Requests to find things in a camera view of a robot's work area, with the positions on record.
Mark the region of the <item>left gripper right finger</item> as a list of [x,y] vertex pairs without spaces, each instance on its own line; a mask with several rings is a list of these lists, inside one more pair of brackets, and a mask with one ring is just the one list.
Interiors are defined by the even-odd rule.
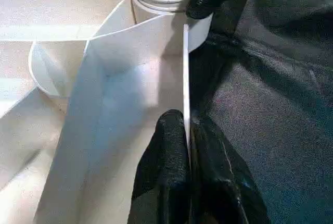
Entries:
[[270,223],[247,163],[209,118],[190,124],[194,223]]

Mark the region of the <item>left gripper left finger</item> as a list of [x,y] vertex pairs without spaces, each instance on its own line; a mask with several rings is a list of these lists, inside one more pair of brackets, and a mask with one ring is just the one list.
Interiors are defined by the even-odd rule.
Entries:
[[130,223],[188,223],[190,165],[183,114],[164,112],[136,169]]

